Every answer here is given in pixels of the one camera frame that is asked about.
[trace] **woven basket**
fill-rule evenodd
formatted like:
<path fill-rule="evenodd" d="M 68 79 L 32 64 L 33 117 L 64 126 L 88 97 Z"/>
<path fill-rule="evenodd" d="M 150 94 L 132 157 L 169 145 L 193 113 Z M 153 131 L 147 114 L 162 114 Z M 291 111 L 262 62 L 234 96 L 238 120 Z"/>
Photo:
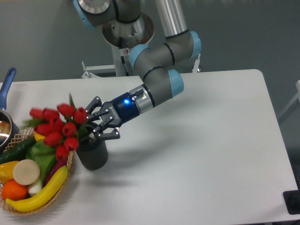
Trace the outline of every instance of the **woven basket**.
<path fill-rule="evenodd" d="M 16 134 L 14 136 L 14 138 L 11 139 L 10 143 L 7 145 L 7 147 L 5 148 L 4 151 L 9 150 L 11 147 L 15 146 L 17 143 L 19 143 L 20 141 L 31 137 L 34 135 L 34 131 L 32 130 L 32 128 L 28 128 L 28 129 L 24 129 L 21 130 L 18 134 Z M 73 152 L 71 151 L 69 156 L 68 156 L 68 160 L 67 160 L 67 168 L 68 168 L 68 174 L 67 174 L 67 178 L 65 180 L 65 182 L 63 183 L 63 185 L 61 186 L 61 188 L 58 190 L 58 192 L 53 196 L 53 198 L 46 203 L 44 206 L 33 210 L 33 211 L 29 211 L 29 212 L 19 212 L 17 210 L 15 210 L 14 208 L 12 208 L 11 206 L 7 205 L 5 203 L 5 201 L 2 199 L 1 197 L 1 192 L 2 192 L 2 188 L 3 188 L 3 183 L 0 182 L 0 207 L 4 210 L 7 211 L 9 213 L 12 213 L 14 215 L 18 215 L 18 216 L 28 216 L 28 215 L 32 215 L 38 212 L 43 211 L 44 209 L 48 208 L 53 202 L 55 202 L 55 200 L 59 197 L 59 195 L 61 194 L 62 190 L 64 189 L 68 178 L 70 176 L 70 170 L 72 168 L 72 162 L 73 162 Z"/>

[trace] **cooking pot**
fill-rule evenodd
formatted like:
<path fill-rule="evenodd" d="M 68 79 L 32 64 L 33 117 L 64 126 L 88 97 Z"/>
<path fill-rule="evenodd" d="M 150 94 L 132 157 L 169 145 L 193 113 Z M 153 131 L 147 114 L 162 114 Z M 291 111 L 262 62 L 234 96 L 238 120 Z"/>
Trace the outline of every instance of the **cooking pot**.
<path fill-rule="evenodd" d="M 10 140 L 19 133 L 19 128 L 13 122 L 10 115 L 6 112 L 6 100 L 8 90 L 15 77 L 17 70 L 10 68 L 0 89 L 0 155 Z"/>

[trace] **yellow bell pepper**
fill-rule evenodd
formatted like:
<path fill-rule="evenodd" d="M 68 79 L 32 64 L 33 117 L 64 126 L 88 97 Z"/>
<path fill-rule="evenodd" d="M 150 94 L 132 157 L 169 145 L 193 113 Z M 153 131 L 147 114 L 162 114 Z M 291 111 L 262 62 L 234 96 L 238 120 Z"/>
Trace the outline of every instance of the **yellow bell pepper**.
<path fill-rule="evenodd" d="M 68 168 L 64 165 L 55 172 L 46 186 L 33 197 L 19 201 L 13 201 L 7 198 L 5 202 L 20 212 L 36 210 L 52 199 L 52 197 L 56 194 L 66 180 L 67 175 Z"/>
<path fill-rule="evenodd" d="M 8 162 L 8 163 L 2 163 L 0 164 L 0 182 L 1 183 L 6 183 L 10 180 L 13 180 L 13 170 L 15 165 L 18 163 L 19 161 L 12 161 L 12 162 Z"/>

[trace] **artificial banana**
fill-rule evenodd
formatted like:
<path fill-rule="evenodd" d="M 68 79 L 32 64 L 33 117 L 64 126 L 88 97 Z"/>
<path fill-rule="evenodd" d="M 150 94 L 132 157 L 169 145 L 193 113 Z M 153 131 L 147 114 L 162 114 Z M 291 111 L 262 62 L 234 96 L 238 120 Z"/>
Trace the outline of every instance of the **artificial banana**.
<path fill-rule="evenodd" d="M 5 202 L 20 212 L 36 210 L 50 201 L 66 180 L 67 175 L 68 168 L 67 166 L 63 166 L 56 171 L 46 186 L 35 196 L 19 201 L 13 201 L 7 198 Z"/>

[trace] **fake vegetable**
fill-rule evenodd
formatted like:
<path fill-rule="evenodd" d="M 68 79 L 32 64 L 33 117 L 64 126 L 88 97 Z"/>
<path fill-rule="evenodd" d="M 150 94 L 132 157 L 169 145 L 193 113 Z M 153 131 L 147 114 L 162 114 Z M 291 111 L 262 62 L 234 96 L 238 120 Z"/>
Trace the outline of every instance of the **fake vegetable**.
<path fill-rule="evenodd" d="M 13 169 L 19 161 L 12 161 L 0 165 L 0 182 L 6 183 L 13 180 Z"/>
<path fill-rule="evenodd" d="M 18 162 L 13 170 L 14 180 L 21 185 L 29 185 L 39 177 L 38 164 L 31 159 L 24 159 Z"/>
<path fill-rule="evenodd" d="M 35 196 L 20 201 L 13 201 L 7 198 L 5 202 L 20 212 L 36 210 L 51 200 L 66 180 L 67 175 L 68 168 L 63 166 L 53 175 L 49 183 Z"/>
<path fill-rule="evenodd" d="M 28 193 L 33 196 L 36 195 L 43 189 L 43 182 L 40 178 L 38 178 L 34 183 L 28 186 Z"/>
<path fill-rule="evenodd" d="M 25 199 L 27 195 L 27 186 L 18 184 L 15 180 L 11 180 L 3 185 L 1 196 L 4 200 L 12 199 L 19 201 Z"/>
<path fill-rule="evenodd" d="M 44 144 L 39 140 L 26 154 L 26 159 L 37 162 L 40 169 L 40 179 L 44 182 L 47 174 L 56 162 L 56 149 Z"/>
<path fill-rule="evenodd" d="M 34 145 L 35 143 L 36 140 L 34 137 L 29 137 L 19 142 L 14 147 L 10 148 L 9 151 L 4 152 L 0 156 L 0 164 L 25 159 L 27 150 L 30 146 Z"/>
<path fill-rule="evenodd" d="M 56 173 L 56 171 L 61 168 L 62 166 L 67 165 L 67 160 L 66 159 L 59 159 L 55 163 L 54 167 L 50 171 L 50 173 L 47 175 L 46 180 L 45 180 L 45 185 L 49 182 L 51 177 Z"/>

